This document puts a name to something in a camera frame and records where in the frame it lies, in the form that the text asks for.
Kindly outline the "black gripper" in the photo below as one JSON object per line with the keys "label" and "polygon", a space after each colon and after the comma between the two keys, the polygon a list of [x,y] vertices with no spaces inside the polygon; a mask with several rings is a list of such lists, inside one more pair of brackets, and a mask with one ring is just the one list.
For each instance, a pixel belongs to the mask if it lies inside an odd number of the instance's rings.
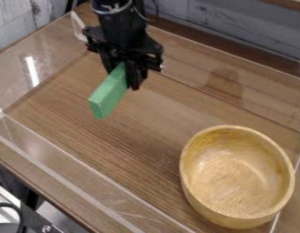
{"label": "black gripper", "polygon": [[88,50],[101,56],[108,73],[125,61],[128,85],[136,91],[148,78],[148,69],[163,70],[164,46],[147,33],[148,18],[144,14],[124,12],[97,14],[97,17],[100,24],[83,30]]}

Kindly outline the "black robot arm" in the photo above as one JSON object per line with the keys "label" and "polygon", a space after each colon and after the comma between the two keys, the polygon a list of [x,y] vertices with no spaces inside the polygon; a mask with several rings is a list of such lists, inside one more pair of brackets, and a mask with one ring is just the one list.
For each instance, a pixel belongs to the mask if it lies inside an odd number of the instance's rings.
{"label": "black robot arm", "polygon": [[143,0],[89,0],[99,25],[83,29],[88,50],[97,53],[111,73],[124,64],[127,84],[139,90],[148,72],[163,70],[164,46],[148,34]]}

